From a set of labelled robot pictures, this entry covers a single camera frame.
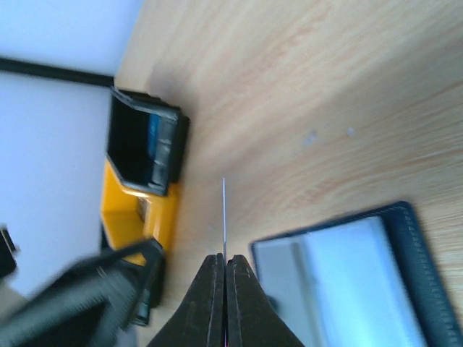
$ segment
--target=wood grain surface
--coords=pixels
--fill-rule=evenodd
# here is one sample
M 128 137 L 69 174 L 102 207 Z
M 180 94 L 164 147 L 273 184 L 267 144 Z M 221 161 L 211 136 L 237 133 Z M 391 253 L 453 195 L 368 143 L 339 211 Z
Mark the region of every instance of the wood grain surface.
M 192 119 L 154 336 L 207 254 L 408 200 L 463 318 L 463 4 L 147 0 L 116 85 Z

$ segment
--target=blurry black object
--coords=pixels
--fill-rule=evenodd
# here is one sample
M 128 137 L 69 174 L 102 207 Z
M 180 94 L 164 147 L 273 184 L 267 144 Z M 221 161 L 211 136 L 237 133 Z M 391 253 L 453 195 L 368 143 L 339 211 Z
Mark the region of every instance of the blurry black object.
M 122 258 L 141 253 L 143 273 Z M 158 280 L 164 254 L 155 240 L 77 263 L 0 326 L 0 346 L 113 346 L 137 312 L 143 289 Z M 208 255 L 173 317 L 148 344 L 222 347 L 302 344 L 278 318 L 246 258 L 225 265 Z
M 0 279 L 16 270 L 14 252 L 16 252 L 16 247 L 9 237 L 7 228 L 0 226 Z
M 135 273 L 123 258 L 138 253 L 146 265 Z M 150 239 L 78 262 L 0 326 L 0 346 L 113 346 L 163 260 Z

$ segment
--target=black leather case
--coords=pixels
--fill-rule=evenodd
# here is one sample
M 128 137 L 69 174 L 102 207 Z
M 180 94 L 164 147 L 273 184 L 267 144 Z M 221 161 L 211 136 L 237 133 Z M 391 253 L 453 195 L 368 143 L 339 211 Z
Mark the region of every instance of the black leather case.
M 428 345 L 463 346 L 462 331 L 455 312 L 430 256 L 415 212 L 408 202 L 396 202 L 251 243 L 250 248 L 258 278 L 259 264 L 255 257 L 255 244 L 258 242 L 305 234 L 373 216 L 379 216 L 383 220 L 400 273 Z

